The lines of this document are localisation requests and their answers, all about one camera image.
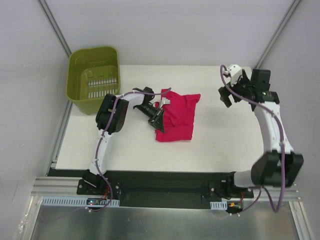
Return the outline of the pink t shirt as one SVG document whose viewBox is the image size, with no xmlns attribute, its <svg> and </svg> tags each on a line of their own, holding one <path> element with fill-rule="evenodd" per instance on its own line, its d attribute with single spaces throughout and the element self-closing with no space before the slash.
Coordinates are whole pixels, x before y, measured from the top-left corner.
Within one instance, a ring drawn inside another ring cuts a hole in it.
<svg viewBox="0 0 320 240">
<path fill-rule="evenodd" d="M 180 95 L 169 91 L 161 95 L 170 100 L 170 104 L 163 106 L 164 132 L 155 131 L 155 140 L 161 143 L 190 141 L 193 137 L 196 105 L 201 95 Z"/>
</svg>

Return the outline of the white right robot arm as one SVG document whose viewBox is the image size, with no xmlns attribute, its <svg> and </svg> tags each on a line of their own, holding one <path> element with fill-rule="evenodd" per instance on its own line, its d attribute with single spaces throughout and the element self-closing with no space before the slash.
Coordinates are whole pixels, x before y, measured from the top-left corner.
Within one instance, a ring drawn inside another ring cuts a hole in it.
<svg viewBox="0 0 320 240">
<path fill-rule="evenodd" d="M 223 81 L 230 79 L 218 90 L 220 100 L 228 108 L 240 101 L 249 103 L 263 140 L 263 154 L 251 169 L 230 173 L 225 184 L 226 194 L 234 198 L 252 187 L 279 187 L 283 196 L 284 190 L 296 180 L 304 158 L 294 151 L 286 136 L 279 96 L 270 90 L 270 70 L 255 68 L 248 77 L 237 64 L 222 65 L 220 76 Z"/>
</svg>

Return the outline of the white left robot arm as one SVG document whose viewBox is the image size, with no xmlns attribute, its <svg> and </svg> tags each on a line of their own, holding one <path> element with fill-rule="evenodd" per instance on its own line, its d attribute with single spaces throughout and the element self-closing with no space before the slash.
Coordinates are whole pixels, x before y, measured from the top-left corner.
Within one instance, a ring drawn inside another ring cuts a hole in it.
<svg viewBox="0 0 320 240">
<path fill-rule="evenodd" d="M 170 104 L 162 98 L 158 107 L 151 100 L 157 94 L 149 87 L 134 88 L 121 95 L 105 95 L 96 114 L 95 122 L 98 129 L 96 150 L 88 169 L 82 175 L 78 185 L 78 194 L 103 195 L 110 187 L 103 179 L 107 172 L 107 161 L 110 158 L 114 137 L 123 128 L 128 109 L 138 109 L 148 117 L 148 124 L 160 132 L 165 132 L 164 105 Z"/>
</svg>

